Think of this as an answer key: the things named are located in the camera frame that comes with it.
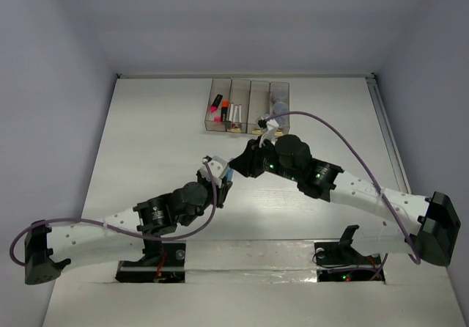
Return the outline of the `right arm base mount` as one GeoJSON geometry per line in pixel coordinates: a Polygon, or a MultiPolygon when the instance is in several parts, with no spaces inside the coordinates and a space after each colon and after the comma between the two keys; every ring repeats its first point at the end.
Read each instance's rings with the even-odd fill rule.
{"type": "Polygon", "coordinates": [[[380,255],[363,256],[352,247],[358,229],[349,225],[338,240],[314,243],[318,282],[385,282],[380,255]]]}

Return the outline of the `red-capped white pen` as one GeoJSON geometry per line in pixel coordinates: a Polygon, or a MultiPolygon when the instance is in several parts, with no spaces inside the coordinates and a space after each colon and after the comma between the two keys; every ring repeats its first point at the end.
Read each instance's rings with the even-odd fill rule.
{"type": "Polygon", "coordinates": [[[238,111],[239,111],[239,106],[234,105],[233,108],[233,113],[232,113],[232,122],[237,123],[238,122],[238,111]]]}

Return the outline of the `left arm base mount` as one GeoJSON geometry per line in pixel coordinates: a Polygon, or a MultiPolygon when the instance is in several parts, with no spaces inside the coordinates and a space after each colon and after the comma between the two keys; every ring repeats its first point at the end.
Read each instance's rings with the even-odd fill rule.
{"type": "Polygon", "coordinates": [[[161,256],[153,263],[120,261],[115,274],[119,283],[184,283],[186,242],[163,244],[161,256]]]}

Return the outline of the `pink highlighter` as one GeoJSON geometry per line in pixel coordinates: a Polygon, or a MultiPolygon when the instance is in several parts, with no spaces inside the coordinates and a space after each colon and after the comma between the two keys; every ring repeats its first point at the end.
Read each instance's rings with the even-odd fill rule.
{"type": "Polygon", "coordinates": [[[215,98],[213,99],[213,101],[212,101],[212,103],[211,103],[211,105],[210,105],[210,109],[209,109],[209,111],[210,111],[211,114],[215,113],[215,112],[218,110],[218,108],[219,108],[219,106],[220,106],[220,104],[221,104],[223,98],[224,98],[224,97],[223,97],[223,95],[221,95],[221,94],[217,94],[217,95],[215,96],[215,98]]]}

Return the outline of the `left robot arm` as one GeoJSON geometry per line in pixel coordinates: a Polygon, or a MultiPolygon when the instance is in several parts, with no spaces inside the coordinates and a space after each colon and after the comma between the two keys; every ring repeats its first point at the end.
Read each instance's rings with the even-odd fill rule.
{"type": "Polygon", "coordinates": [[[51,282],[74,268],[111,261],[157,265],[166,236],[206,209],[223,207],[231,187],[231,169],[209,174],[201,168],[195,181],[100,220],[36,221],[24,240],[25,283],[51,282]]]}

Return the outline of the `paper clip jar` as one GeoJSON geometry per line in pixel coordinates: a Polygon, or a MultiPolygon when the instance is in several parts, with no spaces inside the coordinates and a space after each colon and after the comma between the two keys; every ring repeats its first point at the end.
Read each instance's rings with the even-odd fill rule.
{"type": "Polygon", "coordinates": [[[288,115],[282,115],[282,116],[276,116],[274,117],[274,120],[278,123],[280,128],[285,128],[286,126],[289,125],[289,116],[288,115]]]}
{"type": "Polygon", "coordinates": [[[289,97],[289,90],[285,88],[275,88],[271,92],[271,98],[273,101],[285,101],[289,97]]]}
{"type": "Polygon", "coordinates": [[[280,115],[289,111],[289,105],[285,102],[276,102],[273,104],[273,114],[280,115]]]}

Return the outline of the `orange highlighter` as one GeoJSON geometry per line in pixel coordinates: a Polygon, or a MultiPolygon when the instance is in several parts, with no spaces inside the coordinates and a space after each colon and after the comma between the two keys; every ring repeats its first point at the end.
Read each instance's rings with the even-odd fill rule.
{"type": "Polygon", "coordinates": [[[221,121],[222,121],[222,122],[226,122],[226,121],[227,121],[228,111],[229,111],[229,101],[228,101],[228,100],[224,100],[224,101],[222,102],[222,106],[221,106],[221,121]]]}

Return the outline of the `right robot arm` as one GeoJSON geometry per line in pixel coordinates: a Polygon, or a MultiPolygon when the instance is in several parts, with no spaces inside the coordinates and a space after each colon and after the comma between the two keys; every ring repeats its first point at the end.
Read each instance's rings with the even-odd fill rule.
{"type": "Polygon", "coordinates": [[[357,225],[348,226],[337,245],[345,262],[380,252],[415,252],[424,262],[443,267],[451,262],[461,222],[444,193],[425,197],[376,189],[340,166],[314,158],[309,146],[293,135],[276,142],[252,139],[229,165],[244,177],[256,178],[265,172],[278,175],[294,181],[312,199],[350,206],[383,219],[385,225],[368,243],[361,242],[357,225]]]}

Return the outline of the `blue utility knife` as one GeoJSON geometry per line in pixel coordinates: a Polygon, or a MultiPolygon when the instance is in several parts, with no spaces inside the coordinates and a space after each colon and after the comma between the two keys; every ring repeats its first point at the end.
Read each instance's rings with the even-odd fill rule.
{"type": "Polygon", "coordinates": [[[234,170],[229,168],[228,172],[226,173],[226,181],[227,182],[232,182],[233,174],[234,174],[234,170]]]}

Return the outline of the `blue-capped white pen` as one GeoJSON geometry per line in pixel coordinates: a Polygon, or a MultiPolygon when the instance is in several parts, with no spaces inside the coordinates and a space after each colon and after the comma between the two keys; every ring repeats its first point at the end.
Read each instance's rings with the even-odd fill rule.
{"type": "Polygon", "coordinates": [[[233,120],[234,108],[235,108],[235,105],[234,105],[233,103],[230,103],[230,105],[229,105],[229,113],[228,113],[228,121],[229,121],[229,122],[232,122],[232,120],[233,120]]]}

